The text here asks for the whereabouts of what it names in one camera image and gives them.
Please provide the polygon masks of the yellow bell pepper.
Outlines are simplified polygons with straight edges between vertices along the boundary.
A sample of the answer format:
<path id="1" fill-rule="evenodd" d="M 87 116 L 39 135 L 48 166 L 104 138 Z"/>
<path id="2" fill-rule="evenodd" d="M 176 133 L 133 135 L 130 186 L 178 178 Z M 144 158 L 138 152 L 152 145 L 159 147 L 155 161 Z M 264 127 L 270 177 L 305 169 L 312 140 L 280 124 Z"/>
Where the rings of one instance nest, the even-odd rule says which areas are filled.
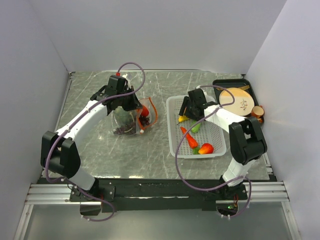
<path id="1" fill-rule="evenodd" d="M 182 123 L 182 122 L 185 122 L 185 121 L 187 121 L 187 120 L 189 120 L 189 118 L 186 117 L 185 115 L 180 115 L 180 116 L 178 117 L 178 123 Z"/>

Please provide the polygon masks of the green bitter gourd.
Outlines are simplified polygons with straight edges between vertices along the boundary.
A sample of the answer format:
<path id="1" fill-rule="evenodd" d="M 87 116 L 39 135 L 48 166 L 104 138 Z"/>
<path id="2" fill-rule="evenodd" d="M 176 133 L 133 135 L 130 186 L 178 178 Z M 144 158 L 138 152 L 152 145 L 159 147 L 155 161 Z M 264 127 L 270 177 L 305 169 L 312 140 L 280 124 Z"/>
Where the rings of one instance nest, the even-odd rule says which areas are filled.
<path id="1" fill-rule="evenodd" d="M 196 134 L 199 130 L 200 130 L 200 127 L 201 127 L 201 123 L 198 123 L 197 125 L 195 125 L 192 129 L 191 129 L 191 132 L 193 134 Z"/>

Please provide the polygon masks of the green netted melon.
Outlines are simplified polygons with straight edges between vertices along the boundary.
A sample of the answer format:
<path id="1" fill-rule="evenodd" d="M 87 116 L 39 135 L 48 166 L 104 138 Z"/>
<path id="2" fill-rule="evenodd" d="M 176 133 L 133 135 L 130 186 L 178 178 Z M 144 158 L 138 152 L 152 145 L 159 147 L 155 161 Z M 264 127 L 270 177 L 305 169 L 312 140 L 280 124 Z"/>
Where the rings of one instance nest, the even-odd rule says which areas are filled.
<path id="1" fill-rule="evenodd" d="M 126 111 L 121 106 L 112 112 L 113 119 L 119 126 L 129 125 L 136 120 L 136 112 L 134 110 Z"/>

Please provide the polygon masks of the clear zip top bag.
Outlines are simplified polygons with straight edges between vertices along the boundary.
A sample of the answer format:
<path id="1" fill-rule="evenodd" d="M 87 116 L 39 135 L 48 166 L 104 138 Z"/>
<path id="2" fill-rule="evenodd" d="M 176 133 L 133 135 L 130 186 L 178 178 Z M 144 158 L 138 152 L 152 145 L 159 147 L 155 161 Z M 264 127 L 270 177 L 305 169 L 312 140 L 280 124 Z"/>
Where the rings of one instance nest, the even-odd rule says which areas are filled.
<path id="1" fill-rule="evenodd" d="M 141 98 L 139 102 L 142 109 L 126 111 L 119 106 L 111 113 L 110 133 L 123 137 L 143 134 L 157 122 L 158 112 L 151 97 Z"/>

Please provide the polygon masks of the red orange mango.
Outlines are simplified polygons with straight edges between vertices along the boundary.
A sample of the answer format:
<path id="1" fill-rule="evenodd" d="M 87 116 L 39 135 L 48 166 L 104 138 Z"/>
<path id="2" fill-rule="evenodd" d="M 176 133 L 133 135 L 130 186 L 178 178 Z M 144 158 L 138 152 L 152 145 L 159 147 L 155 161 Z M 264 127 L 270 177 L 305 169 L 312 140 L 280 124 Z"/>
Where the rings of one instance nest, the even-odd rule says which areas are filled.
<path id="1" fill-rule="evenodd" d="M 146 106 L 143 105 L 143 106 L 142 106 L 142 111 L 141 111 L 140 115 L 141 115 L 142 117 L 148 117 L 149 114 L 150 114 L 149 109 L 148 109 Z"/>

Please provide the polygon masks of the orange carrot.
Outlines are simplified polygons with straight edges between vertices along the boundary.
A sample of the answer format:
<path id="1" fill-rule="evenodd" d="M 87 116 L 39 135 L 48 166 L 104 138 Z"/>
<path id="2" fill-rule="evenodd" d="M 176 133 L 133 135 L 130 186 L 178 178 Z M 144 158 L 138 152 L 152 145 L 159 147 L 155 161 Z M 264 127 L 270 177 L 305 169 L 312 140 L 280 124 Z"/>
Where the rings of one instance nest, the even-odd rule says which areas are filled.
<path id="1" fill-rule="evenodd" d="M 188 145 L 191 149 L 198 147 L 198 142 L 189 133 L 187 133 L 187 130 L 184 127 L 181 126 L 180 130 L 185 135 Z"/>

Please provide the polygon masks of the dark purple grape bunch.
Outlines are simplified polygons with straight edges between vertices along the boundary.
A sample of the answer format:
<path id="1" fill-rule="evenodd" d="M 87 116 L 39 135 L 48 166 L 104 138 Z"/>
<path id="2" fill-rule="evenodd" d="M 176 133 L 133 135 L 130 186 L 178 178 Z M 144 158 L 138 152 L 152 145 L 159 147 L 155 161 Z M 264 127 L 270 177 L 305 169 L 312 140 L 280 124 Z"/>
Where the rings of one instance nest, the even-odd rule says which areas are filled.
<path id="1" fill-rule="evenodd" d="M 149 126 L 150 124 L 150 117 L 143 117 L 140 115 L 139 118 L 135 118 L 135 122 L 116 127 L 113 130 L 113 134 L 127 136 L 135 135 L 136 133 L 144 131 L 143 128 Z"/>

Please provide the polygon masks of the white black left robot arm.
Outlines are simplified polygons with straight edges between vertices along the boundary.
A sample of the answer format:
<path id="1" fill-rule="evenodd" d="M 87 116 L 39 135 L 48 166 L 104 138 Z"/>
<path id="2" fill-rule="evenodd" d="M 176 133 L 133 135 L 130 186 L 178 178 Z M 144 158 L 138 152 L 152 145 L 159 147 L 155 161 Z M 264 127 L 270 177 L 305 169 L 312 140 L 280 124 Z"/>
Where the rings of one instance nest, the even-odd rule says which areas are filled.
<path id="1" fill-rule="evenodd" d="M 88 201 L 99 196 L 99 181 L 82 168 L 77 146 L 95 125 L 119 107 L 131 112 L 143 106 L 128 80 L 115 74 L 90 97 L 86 106 L 69 123 L 42 136 L 41 166 L 76 184 Z"/>

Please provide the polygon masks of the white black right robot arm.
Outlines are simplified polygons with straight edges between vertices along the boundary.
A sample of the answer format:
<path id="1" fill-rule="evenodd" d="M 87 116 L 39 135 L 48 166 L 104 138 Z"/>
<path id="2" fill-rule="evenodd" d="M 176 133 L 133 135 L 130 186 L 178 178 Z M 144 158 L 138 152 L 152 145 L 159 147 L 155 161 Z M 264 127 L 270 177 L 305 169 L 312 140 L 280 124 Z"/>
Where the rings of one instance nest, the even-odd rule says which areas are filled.
<path id="1" fill-rule="evenodd" d="M 216 125 L 226 131 L 229 135 L 230 152 L 232 159 L 227 170 L 221 176 L 222 183 L 212 188 L 200 188 L 189 184 L 181 175 L 178 167 L 178 152 L 175 151 L 175 166 L 180 179 L 190 188 L 197 191 L 215 191 L 224 199 L 232 198 L 236 192 L 236 186 L 241 185 L 251 166 L 264 153 L 267 152 L 267 143 L 259 120 L 254 117 L 244 117 L 234 114 L 227 109 L 236 103 L 236 95 L 229 88 L 223 88 L 231 101 L 218 104 L 207 101 L 206 94 L 200 85 L 184 96 L 179 115 L 195 120 L 195 127 L 202 122 Z"/>

